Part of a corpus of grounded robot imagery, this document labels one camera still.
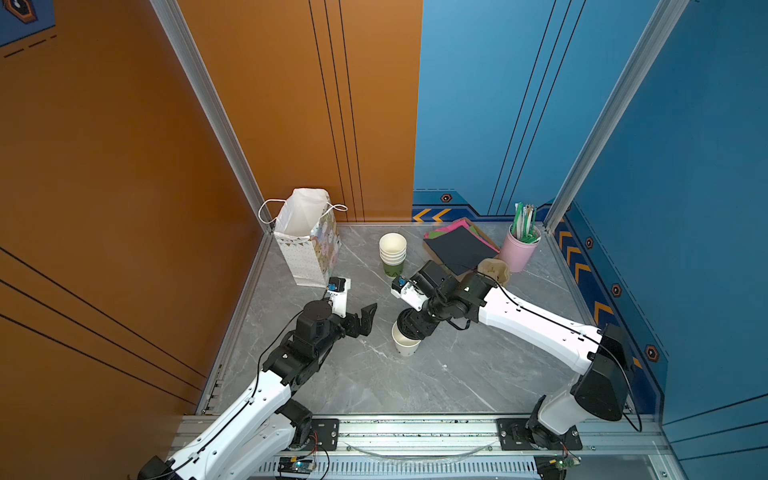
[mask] wall corner trim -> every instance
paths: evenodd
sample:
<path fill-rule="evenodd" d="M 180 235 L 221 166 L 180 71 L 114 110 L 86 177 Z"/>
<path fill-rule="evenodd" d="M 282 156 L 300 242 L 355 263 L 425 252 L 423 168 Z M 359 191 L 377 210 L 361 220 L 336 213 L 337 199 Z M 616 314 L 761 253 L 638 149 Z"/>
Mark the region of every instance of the wall corner trim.
<path fill-rule="evenodd" d="M 659 1 L 654 14 L 650 17 L 648 25 L 640 36 L 640 40 L 634 47 L 632 55 L 627 60 L 611 96 L 605 102 L 600 117 L 594 123 L 592 132 L 584 142 L 571 171 L 568 172 L 558 195 L 554 199 L 552 208 L 544 220 L 544 226 L 548 232 L 554 232 L 568 206 L 576 197 L 576 193 L 589 175 L 589 171 L 603 151 L 603 147 L 605 147 L 611 134 L 613 134 L 635 92 L 643 83 L 645 75 L 654 64 L 688 2 L 689 0 Z"/>
<path fill-rule="evenodd" d="M 216 92 L 214 82 L 208 74 L 203 57 L 197 50 L 192 32 L 184 20 L 179 4 L 176 0 L 150 0 L 150 3 L 163 26 L 163 30 L 165 30 L 165 35 L 176 52 L 184 73 L 187 74 L 197 100 L 203 107 L 224 155 L 230 162 L 232 171 L 245 193 L 253 215 L 258 217 L 259 208 L 264 202 L 263 196 L 246 160 L 243 148 L 237 140 L 227 112 L 224 110 L 219 94 Z M 265 235 L 270 231 L 261 222 L 259 225 L 261 225 Z"/>

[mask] pink cup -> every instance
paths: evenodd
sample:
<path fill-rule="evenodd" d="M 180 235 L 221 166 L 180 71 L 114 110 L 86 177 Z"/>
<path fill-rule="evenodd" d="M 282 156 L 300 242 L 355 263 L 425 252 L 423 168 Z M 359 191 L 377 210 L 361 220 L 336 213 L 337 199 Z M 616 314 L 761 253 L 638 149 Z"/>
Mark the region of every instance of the pink cup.
<path fill-rule="evenodd" d="M 537 227 L 533 228 L 541 236 L 541 231 Z M 499 253 L 498 258 L 504 260 L 510 272 L 521 272 L 536 251 L 538 242 L 522 243 L 507 230 L 507 237 L 504 239 L 504 245 L 502 245 L 502 251 Z"/>

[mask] paper bag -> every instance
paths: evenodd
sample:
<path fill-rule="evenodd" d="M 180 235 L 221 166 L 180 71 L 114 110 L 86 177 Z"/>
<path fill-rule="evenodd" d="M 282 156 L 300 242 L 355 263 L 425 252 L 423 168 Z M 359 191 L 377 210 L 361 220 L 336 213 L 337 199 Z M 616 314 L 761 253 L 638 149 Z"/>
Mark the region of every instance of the paper bag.
<path fill-rule="evenodd" d="M 328 286 L 341 249 L 334 210 L 346 211 L 344 205 L 333 205 L 322 188 L 297 188 L 288 200 L 269 199 L 263 203 L 284 202 L 275 222 L 274 236 L 296 285 Z"/>

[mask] white bag handle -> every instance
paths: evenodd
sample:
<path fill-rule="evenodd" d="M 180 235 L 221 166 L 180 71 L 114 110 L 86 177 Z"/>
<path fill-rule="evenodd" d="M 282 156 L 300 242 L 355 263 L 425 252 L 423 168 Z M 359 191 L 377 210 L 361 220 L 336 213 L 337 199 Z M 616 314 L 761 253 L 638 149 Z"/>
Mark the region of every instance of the white bag handle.
<path fill-rule="evenodd" d="M 269 224 L 270 224 L 270 223 L 272 223 L 273 221 L 277 220 L 277 217 L 274 217 L 274 218 L 273 218 L 272 220 L 270 220 L 270 221 L 266 221 L 266 220 L 264 220 L 264 219 L 261 217 L 261 209 L 263 209 L 263 208 L 264 208 L 264 205 L 267 205 L 269 202 L 283 202 L 283 203 L 286 203 L 287 201 L 288 201 L 288 200 L 282 200 L 282 199 L 280 199 L 280 198 L 270 198 L 269 200 L 265 200 L 265 201 L 264 201 L 264 203 L 263 203 L 263 204 L 261 204 L 261 207 L 259 207 L 259 211 L 258 211 L 258 213 L 257 213 L 257 215 L 258 215 L 258 217 L 259 217 L 259 220 L 261 220 L 261 221 L 262 221 L 262 223 L 266 223 L 267 225 L 269 225 Z"/>
<path fill-rule="evenodd" d="M 331 208 L 329 208 L 328 210 L 324 211 L 323 215 L 320 215 L 320 218 L 323 218 L 325 216 L 325 214 L 327 214 L 331 210 L 338 210 L 339 212 L 346 212 L 347 210 L 349 210 L 349 207 L 347 207 L 344 204 L 331 205 L 331 203 L 327 203 L 327 202 L 326 202 L 326 204 L 330 205 Z"/>

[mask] stacked paper cups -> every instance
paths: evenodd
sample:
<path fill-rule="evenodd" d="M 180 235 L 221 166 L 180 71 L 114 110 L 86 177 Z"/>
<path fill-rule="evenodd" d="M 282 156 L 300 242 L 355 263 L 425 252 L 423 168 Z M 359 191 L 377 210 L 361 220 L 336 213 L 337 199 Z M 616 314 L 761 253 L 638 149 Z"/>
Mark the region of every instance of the stacked paper cups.
<path fill-rule="evenodd" d="M 395 277 L 402 275 L 402 264 L 406 261 L 408 242 L 399 233 L 388 233 L 379 240 L 379 254 L 384 263 L 384 273 Z"/>

